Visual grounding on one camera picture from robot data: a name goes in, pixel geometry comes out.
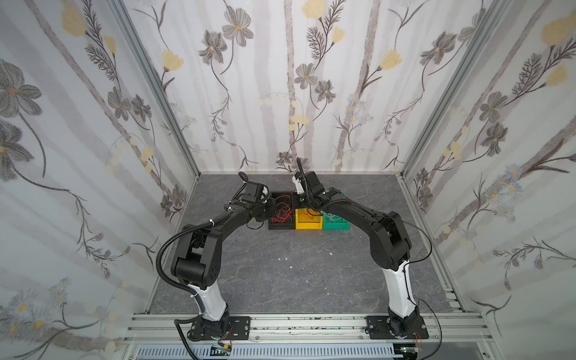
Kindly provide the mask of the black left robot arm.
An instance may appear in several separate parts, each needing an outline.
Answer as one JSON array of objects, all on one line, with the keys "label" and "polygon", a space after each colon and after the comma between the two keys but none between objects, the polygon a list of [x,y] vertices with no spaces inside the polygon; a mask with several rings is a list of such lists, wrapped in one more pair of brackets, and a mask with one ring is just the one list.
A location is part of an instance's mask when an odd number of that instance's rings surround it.
[{"label": "black left robot arm", "polygon": [[160,246],[154,261],[159,278],[189,293],[199,308],[191,319],[176,319],[178,336],[191,359],[191,349],[182,325],[196,327],[199,336],[223,339],[231,333],[229,306],[218,286],[224,240],[252,220],[263,223],[275,214],[276,205],[268,187],[240,172],[242,186],[219,215],[198,225],[186,225]]}]

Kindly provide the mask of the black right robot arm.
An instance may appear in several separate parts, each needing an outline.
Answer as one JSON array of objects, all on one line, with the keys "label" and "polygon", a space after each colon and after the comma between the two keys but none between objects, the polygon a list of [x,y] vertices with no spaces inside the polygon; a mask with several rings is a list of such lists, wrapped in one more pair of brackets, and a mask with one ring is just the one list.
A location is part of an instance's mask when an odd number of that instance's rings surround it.
[{"label": "black right robot arm", "polygon": [[296,163],[298,172],[292,177],[292,182],[304,207],[336,215],[367,234],[370,256],[385,276],[388,290],[386,328],[390,335],[398,339],[411,335],[426,338],[426,325],[410,283],[412,242],[406,230],[406,226],[418,227],[402,220],[396,212],[373,210],[334,187],[325,188],[315,172],[304,171],[301,158],[298,157]]}]

